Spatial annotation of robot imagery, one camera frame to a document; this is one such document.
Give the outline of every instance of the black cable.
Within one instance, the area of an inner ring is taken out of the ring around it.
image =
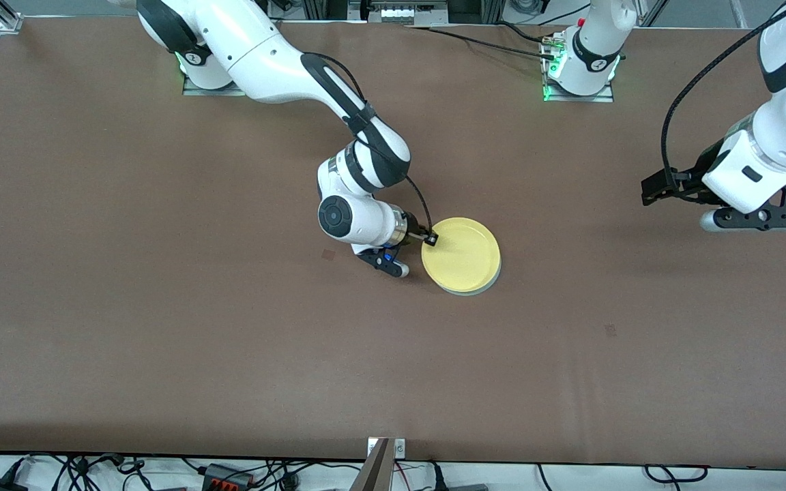
[[[355,471],[357,471],[357,472],[360,472],[360,471],[362,471],[362,467],[358,467],[358,466],[351,466],[350,464],[325,464],[325,463],[323,463],[323,462],[318,462],[318,463],[317,463],[317,465],[318,465],[318,466],[324,466],[324,467],[330,467],[330,468],[334,468],[334,467],[347,467],[347,468],[353,469],[353,470],[355,470]]]
[[[265,482],[268,481],[269,478],[272,478],[272,481],[277,483],[278,481],[277,481],[277,479],[275,479],[275,473],[277,473],[278,471],[280,471],[281,469],[284,469],[286,467],[287,467],[287,463],[284,460],[281,460],[281,463],[280,463],[280,465],[278,465],[277,469],[274,468],[274,460],[266,460],[265,461],[265,469],[266,469],[265,476],[263,476],[263,478],[260,479],[259,481],[253,482],[250,485],[250,487],[251,488],[259,488],[260,486],[264,485]]]
[[[63,474],[66,473],[66,469],[69,467],[69,460],[62,462],[63,466],[59,469],[59,474],[57,478],[53,481],[53,486],[50,487],[50,491],[59,491],[59,480],[62,479]]]
[[[141,473],[141,467],[135,469],[135,475],[138,476],[139,481],[147,488],[147,491],[155,491],[154,487],[150,485],[150,479],[146,478],[144,474]]]
[[[364,142],[364,140],[362,140],[362,138],[360,138],[359,136],[356,137],[356,140],[359,143],[362,143],[363,145],[368,147],[369,150],[372,150],[373,152],[378,153],[378,155],[383,155],[383,153],[381,153],[381,150],[376,149],[374,145],[371,145],[368,142]],[[420,204],[424,206],[424,214],[426,215],[426,226],[430,230],[430,232],[432,232],[433,231],[433,218],[430,217],[430,208],[428,208],[428,206],[426,205],[426,200],[424,199],[424,193],[420,192],[420,189],[419,189],[418,185],[415,184],[413,180],[411,180],[411,177],[408,174],[405,175],[405,179],[408,181],[409,184],[411,184],[411,186],[414,188],[415,192],[418,193],[418,199],[420,199]]]
[[[196,471],[196,472],[199,472],[199,466],[194,466],[193,464],[191,464],[191,463],[190,463],[190,461],[189,461],[189,460],[187,460],[187,459],[184,459],[184,457],[181,457],[181,460],[183,460],[183,461],[184,461],[184,464],[187,464],[187,467],[190,467],[190,468],[191,468],[191,469],[193,469],[194,471]]]
[[[366,98],[363,97],[363,95],[362,95],[362,90],[360,88],[360,84],[356,83],[356,77],[353,77],[353,74],[350,72],[350,70],[347,69],[347,66],[345,66],[343,63],[341,63],[339,60],[337,60],[337,59],[335,59],[335,58],[333,58],[333,57],[331,57],[329,55],[325,55],[323,53],[306,52],[305,54],[312,54],[312,55],[314,55],[314,56],[316,56],[318,58],[322,58],[322,59],[325,59],[327,61],[331,61],[334,64],[336,64],[338,66],[338,68],[342,69],[343,72],[345,72],[347,74],[347,77],[350,78],[350,81],[353,84],[353,90],[356,90],[356,94],[360,97],[360,99],[363,102],[366,101]]]
[[[530,34],[526,34],[526,32],[521,31],[520,27],[512,24],[511,22],[500,20],[497,24],[506,26],[507,28],[517,33],[518,36],[524,38],[524,40],[533,41],[534,43],[542,43],[542,38],[534,38],[533,36],[530,36]]]
[[[669,106],[669,110],[667,111],[667,116],[665,116],[665,120],[663,121],[663,130],[660,132],[660,154],[663,158],[663,167],[665,168],[665,170],[671,172],[671,165],[669,164],[669,155],[667,153],[667,138],[669,136],[669,123],[671,123],[671,116],[675,114],[675,109],[678,108],[678,106],[681,103],[681,100],[683,100],[685,96],[687,96],[687,93],[690,93],[690,90],[693,90],[693,87],[696,87],[696,84],[698,84],[699,81],[702,80],[703,77],[705,77],[705,75],[708,75],[708,72],[711,72],[715,68],[715,66],[720,64],[721,61],[726,59],[729,55],[733,54],[733,52],[739,49],[739,47],[742,47],[743,44],[745,44],[748,41],[751,41],[752,38],[758,36],[762,31],[766,31],[768,27],[770,27],[773,24],[776,24],[776,22],[780,21],[780,19],[783,18],[786,18],[786,10],[784,10],[784,12],[781,12],[779,15],[771,16],[771,18],[768,19],[766,22],[758,25],[757,27],[754,28],[754,30],[742,36],[742,38],[734,42],[732,46],[724,50],[723,53],[718,54],[717,58],[713,59],[711,63],[709,63],[708,65],[705,66],[705,68],[699,71],[699,73],[696,74],[696,76],[693,77],[693,79],[690,80],[690,82],[687,83],[687,85],[683,89],[681,89],[681,92],[678,94],[677,97],[675,97],[675,99],[671,102],[671,105]]]
[[[651,473],[651,467],[659,467],[659,468],[663,469],[663,472],[665,472],[665,474],[667,476],[669,476],[669,478],[668,479],[662,479],[662,478],[658,478],[657,476],[653,475]],[[673,484],[675,486],[676,491],[681,491],[680,484],[688,484],[688,483],[693,483],[693,482],[699,482],[699,481],[702,481],[702,479],[705,479],[705,478],[708,477],[708,467],[699,467],[699,468],[702,469],[702,473],[700,475],[696,476],[696,477],[689,477],[689,478],[675,477],[675,475],[673,473],[671,473],[671,470],[669,470],[669,467],[661,466],[659,464],[658,465],[646,465],[645,466],[645,474],[648,476],[648,479],[651,479],[651,481],[657,482],[659,484]]]
[[[539,476],[542,478],[542,484],[545,485],[545,489],[548,491],[554,491],[551,489],[551,485],[548,484],[548,478],[545,477],[545,469],[542,468],[542,464],[536,464],[536,466],[539,467]]]
[[[428,208],[428,206],[426,206],[426,200],[424,199],[424,193],[420,192],[420,188],[418,187],[417,184],[414,183],[414,181],[411,180],[410,176],[406,175],[405,179],[408,181],[408,184],[411,184],[411,186],[414,188],[414,192],[418,193],[418,198],[420,199],[420,204],[424,205],[424,213],[426,213],[426,226],[427,226],[428,229],[430,229],[430,232],[432,232],[433,231],[433,219],[430,217],[430,209]]]
[[[302,467],[297,468],[294,471],[290,471],[288,473],[285,473],[283,476],[281,476],[281,479],[287,478],[288,476],[297,475],[299,472],[302,472],[302,470],[304,470],[304,469],[306,469],[306,468],[308,468],[310,466],[314,466],[314,465],[315,465],[314,462],[308,463],[308,464],[306,464],[306,465],[304,465]],[[275,479],[275,482],[272,482],[272,484],[266,484],[264,487],[259,488],[259,491],[266,491],[267,489],[277,488],[279,481],[280,481],[280,479]]]
[[[588,3],[588,4],[586,4],[586,5],[582,5],[582,6],[578,7],[577,9],[575,9],[575,10],[572,10],[571,12],[566,12],[565,14],[562,14],[562,15],[556,16],[555,18],[550,18],[550,19],[548,19],[548,20],[546,20],[546,21],[539,22],[539,24],[536,24],[536,25],[548,25],[548,24],[550,24],[551,22],[554,22],[555,20],[559,20],[559,19],[562,19],[562,18],[564,18],[565,16],[570,16],[570,15],[572,15],[572,14],[574,14],[574,13],[580,12],[581,10],[584,10],[584,9],[586,9],[586,8],[587,8],[587,7],[589,7],[589,6],[590,6],[590,4],[589,4],[589,3]],[[521,22],[518,22],[517,24],[518,24],[518,25],[524,25],[524,24],[527,24],[529,21],[533,20],[534,18],[537,18],[537,16],[539,16],[539,15],[542,15],[542,12],[540,12],[540,13],[537,13],[536,15],[533,15],[533,16],[531,16],[531,18],[528,18],[528,19],[526,19],[526,20],[521,20]]]
[[[131,475],[128,475],[128,476],[126,476],[125,479],[123,479],[122,491],[126,491],[126,487],[127,487],[128,482],[129,482],[129,479],[132,479],[132,478],[134,478],[136,476],[138,476],[137,473],[131,473]]]
[[[262,465],[262,466],[257,466],[257,467],[253,467],[253,468],[250,468],[250,469],[243,469],[243,470],[240,470],[240,471],[236,471],[236,472],[234,472],[234,473],[230,473],[230,475],[227,475],[227,476],[225,476],[224,478],[222,478],[222,479],[219,481],[219,483],[218,483],[218,485],[217,485],[216,487],[210,487],[210,488],[208,488],[208,489],[205,489],[204,491],[210,491],[210,490],[212,490],[212,489],[220,488],[220,487],[221,487],[221,485],[222,485],[222,483],[223,483],[224,481],[228,481],[229,479],[231,479],[231,478],[234,478],[234,477],[235,477],[235,476],[237,476],[237,475],[243,475],[244,473],[252,473],[253,471],[259,471],[259,469],[262,469],[262,468],[266,468],[266,469],[268,469],[267,462],[266,462],[266,464],[264,464],[264,465]],[[266,480],[266,479],[268,479],[268,475],[266,475],[266,476],[265,476],[265,478],[263,478],[263,481],[260,481],[260,482],[265,482],[265,480]],[[255,487],[255,486],[261,486],[261,484],[254,483],[254,485],[253,485],[253,486],[254,486],[254,487]]]
[[[436,487],[434,491],[448,491],[445,475],[442,473],[442,467],[435,461],[430,461],[430,463],[433,464],[433,470],[436,473]]]
[[[444,34],[444,35],[450,36],[452,38],[458,38],[458,40],[464,40],[464,41],[468,41],[470,43],[483,44],[483,46],[490,46],[491,48],[496,48],[498,50],[505,50],[506,52],[523,54],[523,55],[533,56],[533,57],[541,58],[541,59],[554,59],[554,57],[552,55],[550,55],[550,54],[527,52],[526,50],[519,50],[517,48],[512,48],[512,47],[508,47],[508,46],[502,46],[501,44],[494,44],[494,43],[489,43],[487,41],[475,40],[475,38],[469,38],[467,36],[461,36],[461,35],[455,34],[453,32],[436,31],[434,29],[431,29],[430,27],[416,27],[415,29],[421,29],[421,30],[424,30],[424,31],[435,32],[436,34]]]
[[[589,3],[588,3],[588,4],[586,4],[586,5],[582,5],[582,6],[578,7],[577,9],[575,9],[575,10],[572,10],[571,12],[566,12],[565,14],[562,14],[561,16],[556,16],[555,18],[550,18],[550,19],[548,19],[548,20],[546,20],[546,21],[539,22],[539,24],[536,24],[536,25],[537,25],[537,26],[538,26],[538,25],[548,25],[548,24],[550,24],[551,22],[554,22],[555,20],[559,20],[559,19],[565,18],[565,16],[570,16],[570,15],[572,15],[572,14],[576,14],[576,13],[580,12],[581,10],[584,10],[584,9],[586,9],[586,8],[587,8],[587,7],[589,7],[589,6],[590,6],[590,4],[589,4]]]

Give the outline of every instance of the yellow plate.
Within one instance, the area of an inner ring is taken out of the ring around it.
[[[439,241],[424,243],[421,257],[433,281],[455,295],[488,289],[502,265],[499,245],[487,227],[470,218],[447,218],[433,227]]]

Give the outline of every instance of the table surface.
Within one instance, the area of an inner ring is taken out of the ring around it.
[[[325,236],[315,169],[349,133],[319,103],[184,97],[134,18],[27,19],[0,40],[0,449],[786,466],[786,233],[639,199],[668,103],[740,32],[634,31],[584,104],[427,31],[282,31],[358,77],[436,220],[494,232],[498,282],[456,297],[416,249],[396,280]],[[766,98],[747,46],[674,164]]]

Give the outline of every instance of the white robotic arm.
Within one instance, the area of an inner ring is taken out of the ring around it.
[[[633,0],[592,0],[583,24],[562,34],[564,50],[548,77],[576,95],[598,93],[620,62],[620,49],[636,19]]]
[[[318,220],[329,236],[396,277],[408,267],[390,251],[415,240],[435,245],[414,215],[373,196],[407,176],[405,141],[320,56],[287,43],[253,0],[138,0],[137,8],[147,33],[178,54],[197,86],[234,81],[272,104],[318,100],[347,124],[355,140],[317,171]]]
[[[786,3],[759,44],[760,65],[772,93],[751,115],[733,125],[684,172],[659,171],[642,181],[642,201],[685,198],[720,205],[703,215],[701,226],[721,230],[786,229]],[[780,205],[770,199],[782,190]]]

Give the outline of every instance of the white floor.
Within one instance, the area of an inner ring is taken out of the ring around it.
[[[0,477],[8,470],[20,455],[0,455]],[[202,476],[197,475],[183,461],[174,458],[144,458],[147,466],[143,472],[150,480],[155,491],[168,488],[186,488],[188,491],[202,489]],[[218,463],[234,469],[262,466],[262,460],[208,460],[191,459],[195,466],[207,466]],[[435,478],[433,467],[425,462],[402,462],[403,467],[414,467],[405,470],[409,488],[417,491],[421,488],[433,487]],[[476,463],[442,463],[446,484],[452,488],[471,484],[487,485],[490,491],[545,491],[539,478],[537,466],[532,464],[476,464]],[[49,457],[31,457],[20,467],[16,483],[26,486],[30,491],[52,488],[57,473],[62,465]],[[597,491],[640,491],[662,490],[672,491],[672,485],[661,485],[650,481],[645,469],[640,466],[566,466],[544,465],[552,491],[597,490]],[[698,475],[695,469],[672,468],[675,475],[687,478]],[[328,491],[332,489],[349,489],[355,470],[347,467],[327,468],[312,466],[302,471],[299,491]],[[665,477],[663,471],[652,469],[658,477]],[[102,489],[122,489],[124,476],[110,464],[93,468],[91,478]],[[259,471],[256,478],[262,478],[264,472]],[[407,491],[405,482],[396,473],[390,491]],[[60,481],[61,489],[68,489],[68,479]],[[755,470],[755,469],[710,469],[704,481],[693,484],[681,484],[683,491],[786,491],[786,471]],[[139,479],[129,479],[125,491],[146,491]]]

